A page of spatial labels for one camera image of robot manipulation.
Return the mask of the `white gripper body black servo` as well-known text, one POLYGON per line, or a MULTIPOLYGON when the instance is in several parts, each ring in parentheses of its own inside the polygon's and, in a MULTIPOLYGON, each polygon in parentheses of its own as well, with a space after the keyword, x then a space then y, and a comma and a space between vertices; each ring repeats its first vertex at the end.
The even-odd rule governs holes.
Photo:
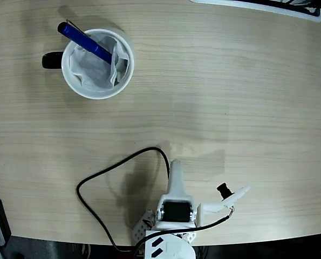
POLYGON ((160 197, 157 206, 154 230, 173 230, 196 227, 197 208, 190 195, 160 197))

